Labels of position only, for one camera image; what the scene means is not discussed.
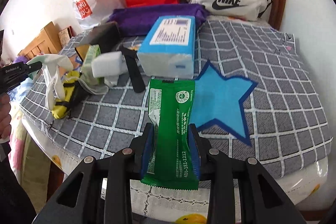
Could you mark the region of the person's left hand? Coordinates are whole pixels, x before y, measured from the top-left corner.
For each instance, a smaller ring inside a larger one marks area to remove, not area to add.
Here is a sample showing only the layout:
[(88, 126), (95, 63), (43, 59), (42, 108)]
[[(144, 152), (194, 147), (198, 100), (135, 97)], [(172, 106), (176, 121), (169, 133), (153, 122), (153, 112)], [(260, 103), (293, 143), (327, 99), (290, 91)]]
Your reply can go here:
[(0, 109), (0, 135), (1, 139), (6, 139), (11, 133), (11, 105), (8, 94), (1, 95), (1, 109)]

